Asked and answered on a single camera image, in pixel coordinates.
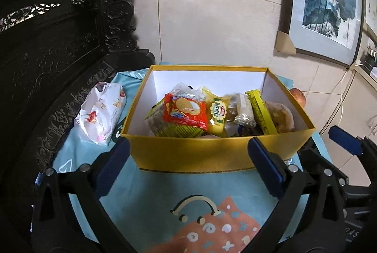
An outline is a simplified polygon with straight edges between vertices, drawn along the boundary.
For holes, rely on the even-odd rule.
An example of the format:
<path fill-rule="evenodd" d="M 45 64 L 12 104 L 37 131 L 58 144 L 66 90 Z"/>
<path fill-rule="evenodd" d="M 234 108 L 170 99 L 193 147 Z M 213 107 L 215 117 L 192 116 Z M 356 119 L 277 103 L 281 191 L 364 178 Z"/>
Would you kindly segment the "white tissue pack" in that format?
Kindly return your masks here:
<path fill-rule="evenodd" d="M 121 84 L 98 82 L 89 91 L 74 121 L 81 140 L 108 145 L 126 100 Z"/>

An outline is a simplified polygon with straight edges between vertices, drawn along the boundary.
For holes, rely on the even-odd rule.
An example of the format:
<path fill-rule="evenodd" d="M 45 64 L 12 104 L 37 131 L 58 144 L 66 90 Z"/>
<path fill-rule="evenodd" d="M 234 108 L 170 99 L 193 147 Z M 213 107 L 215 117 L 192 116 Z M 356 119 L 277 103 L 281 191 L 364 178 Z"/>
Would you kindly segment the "red biscuit packet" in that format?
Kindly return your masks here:
<path fill-rule="evenodd" d="M 190 99 L 188 96 L 164 96 L 164 122 L 207 130 L 205 100 Z"/>

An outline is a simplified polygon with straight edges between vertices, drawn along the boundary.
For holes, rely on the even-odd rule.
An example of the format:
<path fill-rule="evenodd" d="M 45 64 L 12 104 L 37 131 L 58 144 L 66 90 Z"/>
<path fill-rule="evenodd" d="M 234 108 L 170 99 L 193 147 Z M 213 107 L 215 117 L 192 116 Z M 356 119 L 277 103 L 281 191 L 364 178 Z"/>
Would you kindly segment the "dark carved wooden chair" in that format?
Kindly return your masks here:
<path fill-rule="evenodd" d="M 128 0 L 1 0 L 1 251 L 100 252 L 52 165 L 90 90 L 155 58 Z"/>

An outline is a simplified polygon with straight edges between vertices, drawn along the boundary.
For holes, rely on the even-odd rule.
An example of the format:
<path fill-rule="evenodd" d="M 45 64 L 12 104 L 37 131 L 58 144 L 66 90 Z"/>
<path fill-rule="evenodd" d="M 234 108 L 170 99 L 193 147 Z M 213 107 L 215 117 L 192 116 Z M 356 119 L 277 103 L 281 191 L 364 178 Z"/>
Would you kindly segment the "yellow cardboard box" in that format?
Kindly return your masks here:
<path fill-rule="evenodd" d="M 140 169 L 216 173 L 252 168 L 251 138 L 287 159 L 314 130 L 267 68 L 163 65 L 146 73 L 121 135 Z"/>

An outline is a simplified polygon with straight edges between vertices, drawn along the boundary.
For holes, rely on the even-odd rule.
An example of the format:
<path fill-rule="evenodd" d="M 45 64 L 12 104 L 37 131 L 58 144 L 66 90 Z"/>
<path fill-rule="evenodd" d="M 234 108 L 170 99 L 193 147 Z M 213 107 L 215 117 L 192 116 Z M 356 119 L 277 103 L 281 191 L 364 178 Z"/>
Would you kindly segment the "yellow green snack bag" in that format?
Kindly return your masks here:
<path fill-rule="evenodd" d="M 216 96 L 209 88 L 202 87 L 202 93 L 205 95 L 206 116 L 207 116 L 207 133 L 218 137 L 226 137 L 225 125 L 228 107 L 231 96 Z"/>

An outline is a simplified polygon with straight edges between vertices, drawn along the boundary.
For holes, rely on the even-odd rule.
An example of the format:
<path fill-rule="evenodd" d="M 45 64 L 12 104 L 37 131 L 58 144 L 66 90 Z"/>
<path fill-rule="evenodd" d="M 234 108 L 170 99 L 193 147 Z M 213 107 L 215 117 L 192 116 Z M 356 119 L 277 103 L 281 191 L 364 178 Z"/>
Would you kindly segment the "framed lotus painting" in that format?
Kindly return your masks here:
<path fill-rule="evenodd" d="M 282 0 L 279 30 L 296 52 L 348 67 L 363 23 L 364 0 Z"/>

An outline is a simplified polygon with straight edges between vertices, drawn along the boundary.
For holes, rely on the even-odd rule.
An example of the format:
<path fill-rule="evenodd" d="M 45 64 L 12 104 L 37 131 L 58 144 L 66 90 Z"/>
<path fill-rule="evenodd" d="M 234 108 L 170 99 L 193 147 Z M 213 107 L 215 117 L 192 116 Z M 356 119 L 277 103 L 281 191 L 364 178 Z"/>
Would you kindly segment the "green yellow snack packet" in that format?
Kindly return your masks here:
<path fill-rule="evenodd" d="M 151 108 L 144 119 L 150 131 L 157 137 L 198 138 L 203 134 L 203 130 L 198 127 L 165 122 L 163 116 L 164 100 L 161 99 Z"/>

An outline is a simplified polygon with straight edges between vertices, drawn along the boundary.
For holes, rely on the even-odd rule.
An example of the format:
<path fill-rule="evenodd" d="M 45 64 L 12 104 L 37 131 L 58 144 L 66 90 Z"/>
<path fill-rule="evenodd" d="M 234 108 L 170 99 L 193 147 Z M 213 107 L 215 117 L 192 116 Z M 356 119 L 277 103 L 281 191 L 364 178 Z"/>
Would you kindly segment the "wrapped bread bun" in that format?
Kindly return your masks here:
<path fill-rule="evenodd" d="M 270 101 L 266 101 L 265 105 L 279 134 L 292 132 L 295 129 L 293 114 L 287 106 Z"/>

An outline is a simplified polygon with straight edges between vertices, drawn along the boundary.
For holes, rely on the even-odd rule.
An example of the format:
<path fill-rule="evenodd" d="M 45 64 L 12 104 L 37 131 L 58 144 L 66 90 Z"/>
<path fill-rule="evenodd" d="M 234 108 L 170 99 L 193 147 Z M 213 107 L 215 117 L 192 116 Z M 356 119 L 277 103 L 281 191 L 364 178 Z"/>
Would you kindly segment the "light blue table mat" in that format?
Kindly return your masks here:
<path fill-rule="evenodd" d="M 128 111 L 148 69 L 119 72 L 127 100 L 109 144 L 81 140 L 74 127 L 53 167 L 70 177 L 123 138 Z M 216 173 L 166 173 L 138 168 L 131 154 L 108 195 L 97 198 L 137 252 L 240 252 L 255 239 L 278 200 L 254 168 Z"/>

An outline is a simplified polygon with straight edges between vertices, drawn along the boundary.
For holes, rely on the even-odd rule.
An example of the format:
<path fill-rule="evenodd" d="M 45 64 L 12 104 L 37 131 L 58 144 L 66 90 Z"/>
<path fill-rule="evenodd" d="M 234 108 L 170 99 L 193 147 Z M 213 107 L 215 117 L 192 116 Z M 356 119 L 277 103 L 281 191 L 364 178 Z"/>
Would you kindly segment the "yellow cheese stick packet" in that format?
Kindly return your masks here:
<path fill-rule="evenodd" d="M 277 134 L 272 117 L 261 97 L 259 90 L 245 92 L 254 111 L 254 118 L 265 135 Z"/>

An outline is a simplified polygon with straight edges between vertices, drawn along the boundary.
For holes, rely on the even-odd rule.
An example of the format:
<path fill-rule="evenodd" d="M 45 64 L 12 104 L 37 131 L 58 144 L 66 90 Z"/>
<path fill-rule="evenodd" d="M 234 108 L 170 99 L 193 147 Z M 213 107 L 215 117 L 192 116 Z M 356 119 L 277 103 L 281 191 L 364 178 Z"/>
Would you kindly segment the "clear rice cracker packet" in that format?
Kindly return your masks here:
<path fill-rule="evenodd" d="M 236 109 L 237 115 L 234 118 L 236 124 L 250 128 L 256 127 L 256 120 L 248 95 L 236 94 Z"/>

